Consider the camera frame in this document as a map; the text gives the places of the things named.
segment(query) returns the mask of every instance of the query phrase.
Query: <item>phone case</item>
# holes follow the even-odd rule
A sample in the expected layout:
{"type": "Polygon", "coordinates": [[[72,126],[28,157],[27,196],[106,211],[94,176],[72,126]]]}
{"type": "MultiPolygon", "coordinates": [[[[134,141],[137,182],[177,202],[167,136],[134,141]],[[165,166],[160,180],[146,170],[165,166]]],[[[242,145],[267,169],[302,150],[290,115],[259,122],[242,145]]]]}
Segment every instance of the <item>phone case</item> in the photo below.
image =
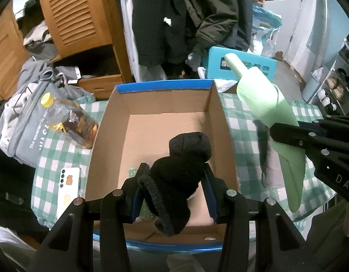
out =
{"type": "Polygon", "coordinates": [[[56,217],[59,219],[70,203],[78,197],[80,168],[63,168],[60,172],[56,217]]]}

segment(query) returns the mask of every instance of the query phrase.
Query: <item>light green object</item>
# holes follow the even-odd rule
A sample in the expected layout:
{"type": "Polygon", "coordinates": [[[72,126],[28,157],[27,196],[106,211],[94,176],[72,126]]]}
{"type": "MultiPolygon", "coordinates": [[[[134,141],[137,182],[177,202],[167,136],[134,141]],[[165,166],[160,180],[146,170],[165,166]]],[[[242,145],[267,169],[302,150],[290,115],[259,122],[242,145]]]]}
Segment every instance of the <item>light green object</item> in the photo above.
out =
{"type": "MultiPolygon", "coordinates": [[[[129,178],[132,178],[137,173],[137,168],[130,168],[129,169],[129,178]]],[[[154,214],[150,211],[145,201],[143,201],[141,212],[139,213],[139,217],[143,220],[150,221],[154,218],[154,214]]]]}
{"type": "MultiPolygon", "coordinates": [[[[299,126],[292,108],[279,88],[272,84],[257,67],[247,69],[233,53],[225,55],[231,70],[240,79],[237,95],[250,111],[271,127],[276,122],[299,126]]],[[[287,144],[271,141],[273,149],[279,154],[281,171],[284,177],[289,209],[296,212],[301,203],[305,174],[305,150],[287,144]]]]}

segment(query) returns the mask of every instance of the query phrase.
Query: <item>teal storage box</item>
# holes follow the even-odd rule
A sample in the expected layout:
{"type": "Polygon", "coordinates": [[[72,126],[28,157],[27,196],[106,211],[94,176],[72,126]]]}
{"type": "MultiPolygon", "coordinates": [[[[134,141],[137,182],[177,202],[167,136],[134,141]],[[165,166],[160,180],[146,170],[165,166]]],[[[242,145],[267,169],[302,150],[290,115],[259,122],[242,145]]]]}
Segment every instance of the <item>teal storage box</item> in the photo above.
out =
{"type": "Polygon", "coordinates": [[[226,64],[225,55],[227,53],[235,53],[247,68],[257,66],[269,81],[273,82],[276,60],[223,47],[211,47],[208,56],[202,58],[208,79],[239,80],[226,64]]]}

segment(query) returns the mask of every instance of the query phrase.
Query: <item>jacket sleeve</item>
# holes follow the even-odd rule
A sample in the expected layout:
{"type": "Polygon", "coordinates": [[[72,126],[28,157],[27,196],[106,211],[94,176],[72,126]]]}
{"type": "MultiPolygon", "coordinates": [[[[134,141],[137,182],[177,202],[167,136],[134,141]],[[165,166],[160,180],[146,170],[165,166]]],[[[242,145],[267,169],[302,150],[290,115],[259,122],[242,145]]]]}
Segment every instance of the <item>jacket sleeve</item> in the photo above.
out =
{"type": "Polygon", "coordinates": [[[223,41],[239,21],[237,0],[201,0],[201,2],[206,6],[206,17],[196,32],[196,45],[193,49],[199,54],[223,41]]]}

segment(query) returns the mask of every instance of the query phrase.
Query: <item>shoe rack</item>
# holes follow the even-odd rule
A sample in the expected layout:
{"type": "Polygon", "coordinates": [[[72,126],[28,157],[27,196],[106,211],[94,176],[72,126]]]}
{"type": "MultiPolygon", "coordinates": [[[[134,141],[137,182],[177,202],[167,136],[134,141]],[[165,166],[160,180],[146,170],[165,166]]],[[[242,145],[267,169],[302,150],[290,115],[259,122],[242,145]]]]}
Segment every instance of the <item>shoe rack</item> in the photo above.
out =
{"type": "Polygon", "coordinates": [[[332,68],[326,77],[322,79],[320,87],[309,102],[317,105],[323,115],[333,114],[345,116],[349,112],[349,82],[345,80],[346,77],[343,72],[345,72],[349,81],[349,42],[347,39],[344,39],[344,44],[332,68]],[[330,103],[336,105],[335,111],[332,111],[330,106],[325,107],[327,101],[322,102],[322,99],[318,96],[321,90],[325,90],[326,97],[330,99],[330,103]]]}

